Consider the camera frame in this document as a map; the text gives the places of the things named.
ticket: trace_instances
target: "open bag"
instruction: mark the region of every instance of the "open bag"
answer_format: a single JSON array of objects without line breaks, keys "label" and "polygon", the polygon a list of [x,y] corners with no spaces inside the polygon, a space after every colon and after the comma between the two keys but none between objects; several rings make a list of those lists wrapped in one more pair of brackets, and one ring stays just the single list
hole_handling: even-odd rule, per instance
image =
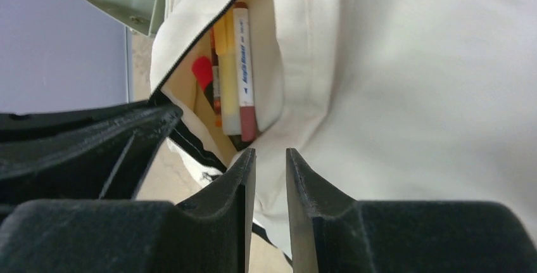
[{"label": "open bag", "polygon": [[257,126],[254,218],[291,256],[285,149],[357,200],[489,200],[537,234],[537,0],[167,0],[150,101],[202,186],[237,151],[191,71],[248,4]]}]

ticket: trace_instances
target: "white fabric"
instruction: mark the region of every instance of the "white fabric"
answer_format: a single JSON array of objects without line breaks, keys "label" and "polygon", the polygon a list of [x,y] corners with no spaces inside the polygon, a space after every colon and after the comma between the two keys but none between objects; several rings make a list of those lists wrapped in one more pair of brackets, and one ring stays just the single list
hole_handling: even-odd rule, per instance
[{"label": "white fabric", "polygon": [[[225,1],[175,2],[153,88]],[[535,238],[537,0],[274,0],[274,11],[284,102],[253,147],[255,217],[276,246],[291,254],[289,147],[355,199],[499,201]]]}]

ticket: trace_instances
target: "blue-gray wall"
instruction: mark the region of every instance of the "blue-gray wall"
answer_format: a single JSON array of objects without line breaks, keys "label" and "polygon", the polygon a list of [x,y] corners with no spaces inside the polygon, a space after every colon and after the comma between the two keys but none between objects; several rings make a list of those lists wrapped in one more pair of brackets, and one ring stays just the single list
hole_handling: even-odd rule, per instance
[{"label": "blue-gray wall", "polygon": [[0,0],[0,111],[127,102],[125,29],[84,0]]}]

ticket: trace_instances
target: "black zipper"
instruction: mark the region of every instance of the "black zipper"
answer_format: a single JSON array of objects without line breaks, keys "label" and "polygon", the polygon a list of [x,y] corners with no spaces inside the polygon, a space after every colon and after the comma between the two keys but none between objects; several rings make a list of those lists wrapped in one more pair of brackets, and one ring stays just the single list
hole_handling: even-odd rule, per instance
[{"label": "black zipper", "polygon": [[[155,89],[155,92],[149,97],[148,104],[149,105],[164,105],[167,103],[170,103],[171,100],[164,95],[160,89],[162,86],[166,83],[166,81],[170,78],[174,70],[179,66],[179,63],[181,63],[184,58],[186,57],[187,53],[192,50],[192,48],[199,42],[201,37],[205,35],[211,27],[214,26],[214,24],[221,19],[225,13],[233,6],[237,0],[230,0],[223,10],[211,21],[205,28],[196,36],[196,38],[188,45],[187,49],[181,54],[179,59],[175,61],[173,67],[166,73],[166,76],[160,81],[157,88]],[[170,135],[170,138],[177,143],[185,152],[187,152],[189,155],[191,155],[197,162],[199,162],[202,165],[205,165],[207,167],[214,167],[217,168],[219,171],[224,173],[227,170],[227,167],[218,159],[218,157],[215,156],[210,151],[206,151],[203,148],[203,143],[196,137],[194,134],[188,130],[186,125],[184,125],[182,122],[176,127],[174,131],[172,131],[172,134]]]}]

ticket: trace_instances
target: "white fabric bag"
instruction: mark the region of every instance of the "white fabric bag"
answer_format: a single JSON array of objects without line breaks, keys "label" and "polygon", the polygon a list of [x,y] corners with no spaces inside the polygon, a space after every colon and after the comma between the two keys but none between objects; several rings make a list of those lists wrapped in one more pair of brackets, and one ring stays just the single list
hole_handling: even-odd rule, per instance
[{"label": "white fabric bag", "polygon": [[[537,0],[246,1],[254,215],[277,247],[291,255],[286,148],[357,200],[499,201],[537,235]],[[184,109],[170,147],[201,185],[230,154],[188,64],[230,2],[174,0],[153,47],[152,100]]]}]

